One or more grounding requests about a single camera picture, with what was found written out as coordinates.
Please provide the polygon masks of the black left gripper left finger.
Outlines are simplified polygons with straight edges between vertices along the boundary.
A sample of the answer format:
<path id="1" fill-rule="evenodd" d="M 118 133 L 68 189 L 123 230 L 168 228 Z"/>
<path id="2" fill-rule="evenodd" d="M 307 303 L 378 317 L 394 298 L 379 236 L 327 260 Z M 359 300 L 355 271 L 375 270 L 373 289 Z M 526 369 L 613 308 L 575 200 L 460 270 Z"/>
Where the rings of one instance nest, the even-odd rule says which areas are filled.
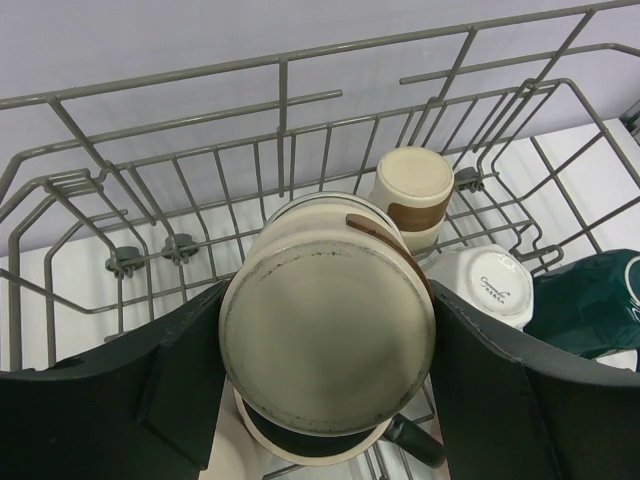
<path id="1" fill-rule="evenodd" d="M 5 479 L 195 479 L 225 383 L 217 283 L 176 310 L 37 371 L 1 376 Z"/>

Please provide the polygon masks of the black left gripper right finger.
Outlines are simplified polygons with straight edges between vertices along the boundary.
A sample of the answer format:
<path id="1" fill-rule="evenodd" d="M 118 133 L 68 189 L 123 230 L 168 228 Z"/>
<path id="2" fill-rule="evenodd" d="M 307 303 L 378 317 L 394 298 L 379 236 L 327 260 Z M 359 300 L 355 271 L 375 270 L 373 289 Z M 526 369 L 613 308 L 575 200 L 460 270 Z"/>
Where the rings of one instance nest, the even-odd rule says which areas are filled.
<path id="1" fill-rule="evenodd" d="M 430 377 L 453 479 L 636 479 L 639 376 L 564 352 L 432 282 Z"/>

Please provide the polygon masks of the cream mug with handle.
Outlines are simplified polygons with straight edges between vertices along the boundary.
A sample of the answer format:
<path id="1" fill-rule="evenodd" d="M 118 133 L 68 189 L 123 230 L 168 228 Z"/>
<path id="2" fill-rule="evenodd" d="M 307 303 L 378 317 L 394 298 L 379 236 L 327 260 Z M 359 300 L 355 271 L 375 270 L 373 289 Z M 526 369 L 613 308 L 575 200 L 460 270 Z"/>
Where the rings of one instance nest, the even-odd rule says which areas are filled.
<path id="1" fill-rule="evenodd" d="M 446 251 L 426 264 L 424 271 L 428 279 L 517 330 L 533 317 L 532 276 L 497 244 Z"/>

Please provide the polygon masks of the white cup teal base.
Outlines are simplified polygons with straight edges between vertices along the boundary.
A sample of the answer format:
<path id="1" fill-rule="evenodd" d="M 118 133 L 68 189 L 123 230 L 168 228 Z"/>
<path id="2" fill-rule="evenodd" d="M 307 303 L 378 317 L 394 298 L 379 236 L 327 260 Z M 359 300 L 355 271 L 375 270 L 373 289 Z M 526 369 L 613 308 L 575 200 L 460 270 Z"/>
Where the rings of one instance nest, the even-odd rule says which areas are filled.
<path id="1" fill-rule="evenodd" d="M 639 351 L 639 252 L 594 254 L 533 279 L 534 310 L 524 332 L 594 360 Z"/>

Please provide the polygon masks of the black skull mug red inside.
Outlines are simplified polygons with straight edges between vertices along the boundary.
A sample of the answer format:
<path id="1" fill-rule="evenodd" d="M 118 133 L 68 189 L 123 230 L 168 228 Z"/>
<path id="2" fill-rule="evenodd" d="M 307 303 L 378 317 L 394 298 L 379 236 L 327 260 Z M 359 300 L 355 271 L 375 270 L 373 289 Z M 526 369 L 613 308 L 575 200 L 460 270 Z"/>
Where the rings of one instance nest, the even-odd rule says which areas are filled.
<path id="1" fill-rule="evenodd" d="M 234 394 L 234 399 L 252 437 L 271 454 L 298 465 L 323 467 L 343 463 L 364 453 L 379 440 L 397 445 L 432 468 L 440 467 L 446 459 L 443 445 L 400 413 L 367 431 L 321 437 L 294 432 L 267 420 L 239 393 Z"/>

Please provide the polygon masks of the grey wire dish rack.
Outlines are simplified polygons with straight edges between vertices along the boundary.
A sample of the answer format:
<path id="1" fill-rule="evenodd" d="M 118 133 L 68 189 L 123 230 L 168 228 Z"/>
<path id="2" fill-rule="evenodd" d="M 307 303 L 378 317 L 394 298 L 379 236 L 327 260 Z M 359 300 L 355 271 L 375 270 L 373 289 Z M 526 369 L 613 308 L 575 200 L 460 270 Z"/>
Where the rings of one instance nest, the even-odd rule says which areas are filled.
<path id="1" fill-rule="evenodd" d="M 66 139 L 1 175 L 1 376 L 48 369 L 230 278 L 289 200 L 366 193 L 385 150 L 457 173 L 431 259 L 539 275 L 639 244 L 639 5 L 605 1 L 4 99 Z"/>

